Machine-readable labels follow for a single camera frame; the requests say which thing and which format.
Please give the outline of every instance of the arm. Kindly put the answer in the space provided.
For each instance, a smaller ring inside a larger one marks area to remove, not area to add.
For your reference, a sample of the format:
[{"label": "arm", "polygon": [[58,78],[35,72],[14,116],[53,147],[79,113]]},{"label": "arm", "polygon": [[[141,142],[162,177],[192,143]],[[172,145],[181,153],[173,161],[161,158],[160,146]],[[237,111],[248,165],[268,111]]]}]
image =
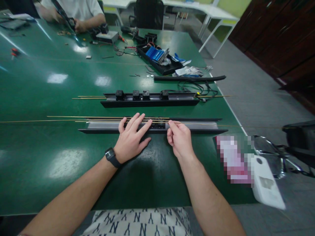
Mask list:
[{"label": "arm", "polygon": [[179,161],[194,212],[204,234],[246,235],[233,209],[196,157],[190,130],[179,122],[169,121],[169,125],[167,140]]},{"label": "arm", "polygon": [[38,11],[41,17],[43,17],[48,22],[57,21],[58,23],[63,24],[64,19],[61,15],[58,14],[56,8],[54,6],[50,8],[46,8],[43,5],[38,6]]},{"label": "arm", "polygon": [[[124,163],[138,155],[149,143],[151,138],[140,142],[152,124],[149,120],[138,132],[144,114],[137,113],[128,122],[119,124],[119,138],[114,147],[116,158]],[[103,157],[95,166],[82,175],[61,194],[55,197],[20,233],[29,236],[72,235],[91,210],[108,181],[117,169]]]},{"label": "arm", "polygon": [[80,21],[78,19],[74,19],[76,24],[75,24],[75,31],[78,33],[83,33],[91,28],[95,28],[100,26],[103,23],[106,23],[105,16],[103,13],[99,13],[96,16],[85,20],[85,21]]}]

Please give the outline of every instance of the left hand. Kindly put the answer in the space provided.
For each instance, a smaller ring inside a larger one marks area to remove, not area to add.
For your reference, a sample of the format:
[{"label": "left hand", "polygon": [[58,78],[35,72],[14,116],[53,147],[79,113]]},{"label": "left hand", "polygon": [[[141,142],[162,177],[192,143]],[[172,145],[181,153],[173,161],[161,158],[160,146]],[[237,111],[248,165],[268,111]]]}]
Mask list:
[{"label": "left hand", "polygon": [[78,19],[74,19],[74,21],[75,21],[74,29],[76,33],[84,33],[87,30],[84,21],[80,21]]},{"label": "left hand", "polygon": [[137,132],[144,116],[145,114],[140,115],[137,113],[129,120],[126,128],[124,128],[124,124],[127,121],[126,117],[119,123],[120,135],[114,147],[114,152],[120,164],[138,155],[150,142],[151,138],[146,138],[141,143],[140,140],[150,128],[152,124],[151,119]]}]

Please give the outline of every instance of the black case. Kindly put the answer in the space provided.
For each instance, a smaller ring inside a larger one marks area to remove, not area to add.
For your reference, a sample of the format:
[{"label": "black case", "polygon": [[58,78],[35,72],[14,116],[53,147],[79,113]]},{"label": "black case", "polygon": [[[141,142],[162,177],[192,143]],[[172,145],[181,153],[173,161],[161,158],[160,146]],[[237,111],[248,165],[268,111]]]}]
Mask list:
[{"label": "black case", "polygon": [[147,55],[146,52],[149,50],[150,47],[145,47],[146,44],[143,45],[139,45],[137,46],[137,52],[139,53],[139,55],[141,55],[144,59],[146,59],[148,62],[150,62],[150,64],[157,69],[157,71],[159,73],[161,73],[161,75],[170,75],[173,74],[175,72],[175,70],[180,69],[183,67],[183,65],[180,62],[175,62],[172,60],[172,57],[170,55],[167,55],[167,58],[171,60],[170,65],[168,66],[160,66],[158,63],[155,63],[153,60],[151,60]]}]

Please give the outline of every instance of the person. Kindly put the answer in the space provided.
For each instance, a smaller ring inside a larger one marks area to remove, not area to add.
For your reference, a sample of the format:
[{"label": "person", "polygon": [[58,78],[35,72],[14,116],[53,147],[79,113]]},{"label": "person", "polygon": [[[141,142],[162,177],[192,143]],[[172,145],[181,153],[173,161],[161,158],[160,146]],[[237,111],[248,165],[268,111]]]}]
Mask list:
[{"label": "person", "polygon": [[[119,138],[114,147],[115,159],[125,163],[148,145],[151,138],[140,142],[152,124],[149,120],[138,127],[145,115],[137,113],[119,123]],[[190,130],[180,122],[169,121],[168,143],[183,172],[192,207],[206,236],[245,235],[236,214],[215,187],[196,157]],[[83,176],[54,198],[22,230],[20,235],[72,235],[85,219],[117,168],[103,157]],[[92,235],[191,235],[189,217],[183,208],[121,209],[97,211],[92,224],[83,233]]]},{"label": "person", "polygon": [[[97,0],[58,0],[60,6],[65,10],[69,18],[75,20],[75,31],[83,33],[105,23],[104,13]],[[46,21],[64,24],[61,15],[58,14],[51,0],[42,0],[39,7],[39,14]]]}]

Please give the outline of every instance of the black chair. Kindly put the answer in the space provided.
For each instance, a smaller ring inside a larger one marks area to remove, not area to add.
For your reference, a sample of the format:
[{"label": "black chair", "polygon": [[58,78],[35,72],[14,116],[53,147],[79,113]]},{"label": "black chair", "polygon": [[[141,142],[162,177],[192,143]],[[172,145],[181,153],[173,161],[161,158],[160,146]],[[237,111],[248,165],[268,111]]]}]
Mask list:
[{"label": "black chair", "polygon": [[33,0],[5,0],[12,14],[29,14],[31,17],[40,18]]},{"label": "black chair", "polygon": [[302,174],[315,178],[315,120],[283,126],[288,147],[286,151],[308,165],[309,173]]},{"label": "black chair", "polygon": [[[286,133],[288,146],[275,145],[265,137],[254,135],[257,153],[266,157],[271,171],[277,179],[285,177],[288,164],[291,165],[289,168],[291,172],[315,178],[311,169],[311,167],[315,168],[315,120],[285,125],[282,131]],[[265,146],[263,148],[257,148],[259,146],[258,139],[264,141]],[[292,156],[307,164],[309,172],[304,171],[291,161],[290,157]]]},{"label": "black chair", "polygon": [[129,16],[130,27],[161,30],[164,4],[161,0],[137,0],[134,16]]}]

